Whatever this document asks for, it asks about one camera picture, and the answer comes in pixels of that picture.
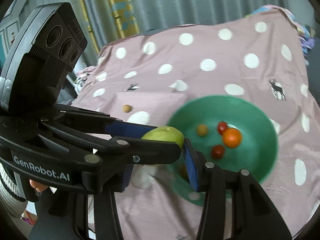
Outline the person hand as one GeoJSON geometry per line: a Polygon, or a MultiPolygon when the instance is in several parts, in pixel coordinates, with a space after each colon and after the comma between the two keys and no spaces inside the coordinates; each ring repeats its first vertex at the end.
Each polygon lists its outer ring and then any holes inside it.
{"type": "Polygon", "coordinates": [[[29,180],[29,183],[30,183],[31,187],[34,188],[39,193],[43,192],[44,190],[46,190],[48,188],[47,185],[43,185],[43,184],[36,182],[34,180],[31,180],[31,179],[29,180]]]}

